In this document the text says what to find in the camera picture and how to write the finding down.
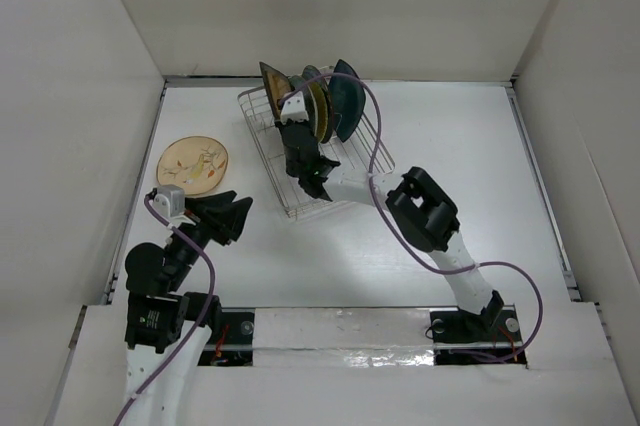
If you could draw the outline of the beige plate with orange leaves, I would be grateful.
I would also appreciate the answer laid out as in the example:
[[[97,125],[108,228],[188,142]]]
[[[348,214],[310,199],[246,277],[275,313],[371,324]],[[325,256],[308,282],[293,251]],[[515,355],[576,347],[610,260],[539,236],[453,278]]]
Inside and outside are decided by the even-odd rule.
[[[217,139],[189,136],[171,143],[156,167],[160,186],[180,187],[186,196],[196,197],[214,191],[223,180],[229,154]]]

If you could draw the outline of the woven bamboo round plate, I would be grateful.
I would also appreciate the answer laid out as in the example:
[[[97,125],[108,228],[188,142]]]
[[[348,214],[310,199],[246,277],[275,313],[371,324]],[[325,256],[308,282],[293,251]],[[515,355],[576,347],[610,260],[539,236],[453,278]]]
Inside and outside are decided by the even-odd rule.
[[[321,144],[324,144],[330,139],[328,102],[319,84],[312,82],[309,84],[309,89],[315,103],[315,137]]]

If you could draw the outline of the dark teal square plate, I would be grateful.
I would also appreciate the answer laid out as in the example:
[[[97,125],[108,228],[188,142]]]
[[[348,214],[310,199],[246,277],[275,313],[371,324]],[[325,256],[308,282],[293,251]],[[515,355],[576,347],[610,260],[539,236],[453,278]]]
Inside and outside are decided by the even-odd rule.
[[[363,86],[356,81],[353,67],[339,59],[333,69],[328,90],[334,110],[334,131],[342,141],[347,141],[357,129],[366,102]]]

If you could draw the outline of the light blue flower plate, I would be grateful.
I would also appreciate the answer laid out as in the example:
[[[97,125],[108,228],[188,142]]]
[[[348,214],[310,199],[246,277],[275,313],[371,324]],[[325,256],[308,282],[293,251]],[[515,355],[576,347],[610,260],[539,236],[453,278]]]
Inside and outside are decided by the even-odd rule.
[[[305,82],[305,79],[300,75],[291,75],[288,77],[288,79],[289,79],[291,88],[293,90],[298,89]],[[301,92],[304,98],[305,109],[307,112],[308,121],[311,126],[311,130],[314,133],[314,136],[316,138],[319,138],[318,124],[317,124],[318,112],[317,112],[315,99],[313,97],[313,94],[309,86],[302,89]]]

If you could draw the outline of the brown square plate black rim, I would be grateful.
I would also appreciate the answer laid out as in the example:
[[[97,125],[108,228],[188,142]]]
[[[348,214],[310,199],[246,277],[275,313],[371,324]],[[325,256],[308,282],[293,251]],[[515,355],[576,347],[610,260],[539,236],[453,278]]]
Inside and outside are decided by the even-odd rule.
[[[260,62],[259,67],[272,115],[274,119],[279,122],[281,120],[282,111],[280,102],[284,96],[292,91],[291,84],[284,73],[271,65],[265,62]]]

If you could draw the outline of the dark teal round plate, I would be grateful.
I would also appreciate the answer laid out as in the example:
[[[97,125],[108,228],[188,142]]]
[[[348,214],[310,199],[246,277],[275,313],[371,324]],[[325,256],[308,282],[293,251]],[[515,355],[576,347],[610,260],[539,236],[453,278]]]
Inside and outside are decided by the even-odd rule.
[[[305,80],[313,79],[316,84],[318,84],[324,94],[325,101],[328,107],[332,106],[331,95],[328,89],[328,83],[326,79],[322,76],[322,72],[313,65],[306,65],[302,71],[302,77]]]

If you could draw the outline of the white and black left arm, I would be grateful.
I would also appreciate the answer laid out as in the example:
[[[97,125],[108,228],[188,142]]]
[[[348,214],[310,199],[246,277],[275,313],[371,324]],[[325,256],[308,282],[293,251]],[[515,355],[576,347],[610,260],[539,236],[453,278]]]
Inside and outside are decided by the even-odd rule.
[[[253,362],[255,313],[225,309],[205,248],[237,241],[253,204],[227,191],[188,198],[177,186],[144,196],[146,210],[170,233],[126,255],[126,389],[118,425],[180,425],[199,366]]]

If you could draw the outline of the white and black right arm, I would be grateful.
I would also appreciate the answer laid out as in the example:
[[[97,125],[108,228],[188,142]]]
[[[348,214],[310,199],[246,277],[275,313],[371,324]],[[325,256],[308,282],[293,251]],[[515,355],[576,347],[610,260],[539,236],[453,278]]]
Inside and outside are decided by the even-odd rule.
[[[376,208],[397,239],[433,260],[431,270],[444,276],[454,293],[465,333],[484,339],[497,329],[504,301],[467,250],[454,201],[423,168],[413,166],[402,175],[350,168],[320,153],[306,121],[276,127],[286,173],[308,196]]]

